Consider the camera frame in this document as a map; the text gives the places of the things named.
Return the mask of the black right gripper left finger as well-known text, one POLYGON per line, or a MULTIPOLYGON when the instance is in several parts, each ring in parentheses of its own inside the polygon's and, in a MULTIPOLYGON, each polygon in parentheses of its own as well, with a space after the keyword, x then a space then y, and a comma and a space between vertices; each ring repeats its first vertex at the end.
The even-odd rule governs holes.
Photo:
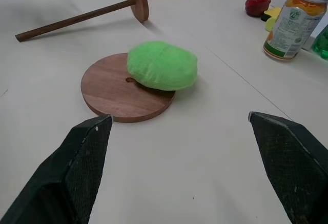
POLYGON ((111 115, 83 121, 25 184, 0 224, 88 224, 113 124, 111 115))

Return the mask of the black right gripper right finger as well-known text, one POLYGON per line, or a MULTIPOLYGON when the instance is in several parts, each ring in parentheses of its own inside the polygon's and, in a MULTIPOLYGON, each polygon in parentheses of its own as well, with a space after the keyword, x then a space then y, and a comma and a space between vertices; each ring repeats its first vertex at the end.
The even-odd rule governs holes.
POLYGON ((252 111, 266 175, 292 224, 328 224, 328 149, 301 124, 252 111))

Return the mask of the round wooden disc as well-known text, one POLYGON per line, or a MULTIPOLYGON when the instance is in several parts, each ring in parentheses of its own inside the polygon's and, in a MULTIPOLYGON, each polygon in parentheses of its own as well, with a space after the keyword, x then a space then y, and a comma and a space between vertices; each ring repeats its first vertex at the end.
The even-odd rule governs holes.
POLYGON ((112 115, 119 123, 137 123, 162 114, 175 92, 145 87, 127 71, 127 53, 104 57, 84 73, 80 88, 95 114, 112 115))

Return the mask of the green plush toy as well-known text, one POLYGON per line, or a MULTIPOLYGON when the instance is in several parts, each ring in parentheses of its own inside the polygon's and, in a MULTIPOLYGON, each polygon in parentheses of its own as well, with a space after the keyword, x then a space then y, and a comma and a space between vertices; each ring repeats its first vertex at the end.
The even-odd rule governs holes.
POLYGON ((140 84, 163 91, 192 86, 197 79, 197 57, 161 41, 141 43, 128 52, 127 70, 140 84))

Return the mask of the wooden rod with disc base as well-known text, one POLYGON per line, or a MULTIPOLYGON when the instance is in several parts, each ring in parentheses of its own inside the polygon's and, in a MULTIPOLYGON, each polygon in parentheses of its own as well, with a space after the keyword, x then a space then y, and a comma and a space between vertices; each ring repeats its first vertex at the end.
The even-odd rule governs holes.
POLYGON ((125 0, 123 2, 106 6, 88 13, 84 13, 78 16, 74 16, 63 21, 52 23, 40 28, 36 28, 24 33, 17 34, 15 37, 19 42, 24 42, 26 40, 32 39, 34 37, 68 27, 104 14, 117 11, 126 7, 131 7, 134 17, 140 22, 143 23, 149 18, 149 5, 148 0, 125 0))

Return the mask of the green plastic bottle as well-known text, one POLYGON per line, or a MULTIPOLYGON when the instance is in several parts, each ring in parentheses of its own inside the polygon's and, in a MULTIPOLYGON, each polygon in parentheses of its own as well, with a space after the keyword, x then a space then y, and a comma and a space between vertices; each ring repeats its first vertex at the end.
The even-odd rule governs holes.
POLYGON ((312 50, 328 61, 328 25, 319 33, 312 45, 312 50))

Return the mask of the yellow toy piece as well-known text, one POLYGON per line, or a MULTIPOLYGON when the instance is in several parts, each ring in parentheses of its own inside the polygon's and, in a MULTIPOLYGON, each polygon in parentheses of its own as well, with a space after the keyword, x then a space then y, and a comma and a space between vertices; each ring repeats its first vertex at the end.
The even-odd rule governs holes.
POLYGON ((270 10, 264 11, 261 20, 265 22, 265 29, 270 32, 275 24, 275 21, 281 11, 280 7, 274 7, 270 10))

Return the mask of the dark red toy fruit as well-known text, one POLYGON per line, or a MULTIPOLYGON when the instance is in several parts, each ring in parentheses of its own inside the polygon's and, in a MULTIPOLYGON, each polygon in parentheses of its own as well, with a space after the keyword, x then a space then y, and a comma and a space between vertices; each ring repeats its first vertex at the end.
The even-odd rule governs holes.
POLYGON ((267 11, 271 0, 247 0, 245 2, 245 11, 249 16, 261 17, 264 11, 267 11))

